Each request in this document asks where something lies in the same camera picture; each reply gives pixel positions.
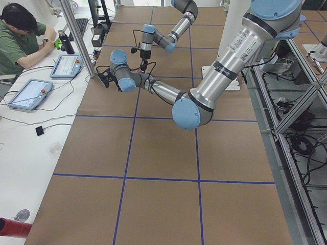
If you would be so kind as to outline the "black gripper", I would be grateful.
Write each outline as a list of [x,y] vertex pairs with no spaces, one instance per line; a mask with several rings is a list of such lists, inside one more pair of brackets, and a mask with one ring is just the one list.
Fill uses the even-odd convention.
[[117,77],[111,71],[109,72],[109,82],[114,82],[116,87],[118,88],[118,91],[122,91],[119,84],[118,84]]
[[146,71],[148,66],[148,60],[151,58],[151,50],[140,49],[141,71]]

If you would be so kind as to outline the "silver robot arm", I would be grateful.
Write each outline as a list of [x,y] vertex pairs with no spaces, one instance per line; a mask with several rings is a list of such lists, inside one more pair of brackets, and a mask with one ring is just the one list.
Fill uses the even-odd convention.
[[185,31],[195,22],[198,15],[198,7],[194,1],[171,1],[172,6],[183,14],[181,20],[176,26],[164,35],[155,26],[145,24],[142,30],[142,40],[133,50],[140,51],[142,59],[140,69],[145,72],[148,66],[148,60],[151,58],[152,44],[157,44],[166,52],[171,53],[177,41],[185,33]]
[[208,68],[200,84],[188,92],[167,85],[146,72],[133,72],[123,50],[112,51],[110,72],[122,92],[141,87],[157,95],[172,105],[176,125],[193,130],[210,122],[218,97],[266,42],[298,35],[301,6],[301,1],[251,1],[244,14],[237,16],[241,21],[240,29]]

